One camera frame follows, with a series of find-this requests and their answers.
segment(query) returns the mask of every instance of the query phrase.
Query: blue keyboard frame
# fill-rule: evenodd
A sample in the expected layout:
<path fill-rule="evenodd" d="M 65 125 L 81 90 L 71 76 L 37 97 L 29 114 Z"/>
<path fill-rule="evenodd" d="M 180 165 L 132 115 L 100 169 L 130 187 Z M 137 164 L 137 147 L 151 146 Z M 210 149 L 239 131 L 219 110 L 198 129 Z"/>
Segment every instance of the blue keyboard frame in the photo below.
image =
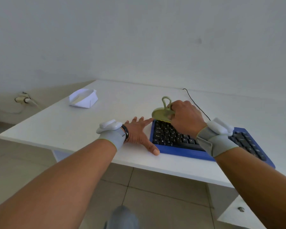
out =
<path fill-rule="evenodd" d="M 155 120 L 153 121 L 152 124 L 152 130 L 150 133 L 149 141 L 153 142 L 153 135 L 154 135 L 154 128 L 155 128 Z M 254 144 L 256 145 L 257 149 L 261 151 L 261 153 L 266 157 L 266 163 L 270 165 L 271 167 L 275 168 L 275 165 L 273 162 L 270 160 L 270 158 L 265 154 L 265 152 L 261 149 L 261 147 L 258 145 L 258 143 L 252 138 L 252 136 L 248 133 L 247 130 L 244 128 L 234 128 L 235 132 L 245 132 L 247 133 Z M 215 161 L 213 157 L 211 157 L 209 154 L 207 154 L 205 151 L 200 151 L 200 150 L 192 150 L 192 149 L 183 149 L 183 148 L 177 148 L 177 147 L 172 147 L 172 146 L 166 146 L 166 145 L 155 145 L 161 153 L 163 154 L 172 154 L 172 155 L 177 155 L 177 156 L 183 156 L 183 157 L 189 157 L 189 158 L 198 158 L 198 159 L 203 159 L 203 160 L 208 160 L 208 161 Z"/>

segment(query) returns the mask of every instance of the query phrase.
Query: space bar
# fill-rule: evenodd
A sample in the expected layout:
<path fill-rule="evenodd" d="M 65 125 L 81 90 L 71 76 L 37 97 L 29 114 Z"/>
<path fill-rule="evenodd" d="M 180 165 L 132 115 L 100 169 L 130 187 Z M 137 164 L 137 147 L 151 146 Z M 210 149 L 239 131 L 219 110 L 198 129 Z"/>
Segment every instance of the space bar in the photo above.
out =
<path fill-rule="evenodd" d="M 177 144 L 174 144 L 173 147 L 205 151 L 200 145 L 194 145 L 194 144 L 189 144 L 189 143 L 177 143 Z"/>

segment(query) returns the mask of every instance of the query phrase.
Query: person's right hand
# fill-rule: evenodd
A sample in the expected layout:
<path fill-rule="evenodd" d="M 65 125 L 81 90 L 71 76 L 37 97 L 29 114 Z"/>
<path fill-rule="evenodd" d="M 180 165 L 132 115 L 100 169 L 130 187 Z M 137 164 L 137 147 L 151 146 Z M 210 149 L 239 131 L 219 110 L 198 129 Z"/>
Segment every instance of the person's right hand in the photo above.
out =
<path fill-rule="evenodd" d="M 196 138 L 200 130 L 207 126 L 201 112 L 188 100 L 184 102 L 177 100 L 171 105 L 175 114 L 169 118 L 171 119 L 172 126 L 178 132 Z"/>

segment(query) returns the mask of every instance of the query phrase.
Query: forearm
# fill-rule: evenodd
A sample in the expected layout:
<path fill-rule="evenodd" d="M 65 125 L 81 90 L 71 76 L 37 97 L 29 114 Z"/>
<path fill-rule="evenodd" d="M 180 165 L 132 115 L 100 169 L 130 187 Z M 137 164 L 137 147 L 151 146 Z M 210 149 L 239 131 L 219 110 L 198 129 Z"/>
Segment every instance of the forearm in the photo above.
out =
<path fill-rule="evenodd" d="M 78 228 L 115 153 L 96 140 L 44 171 L 0 205 L 0 228 Z"/>
<path fill-rule="evenodd" d="M 286 176 L 239 147 L 215 160 L 265 227 L 286 228 Z"/>

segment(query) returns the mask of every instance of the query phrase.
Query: person's right arm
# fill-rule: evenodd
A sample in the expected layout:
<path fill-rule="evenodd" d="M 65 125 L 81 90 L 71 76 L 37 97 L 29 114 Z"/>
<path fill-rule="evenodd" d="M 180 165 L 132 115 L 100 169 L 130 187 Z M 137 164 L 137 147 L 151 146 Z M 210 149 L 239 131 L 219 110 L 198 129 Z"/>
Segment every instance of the person's right arm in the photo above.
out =
<path fill-rule="evenodd" d="M 172 109 L 171 124 L 182 134 L 196 138 L 207 126 L 189 101 L 177 100 Z M 214 159 L 266 228 L 286 228 L 286 176 L 240 147 Z"/>

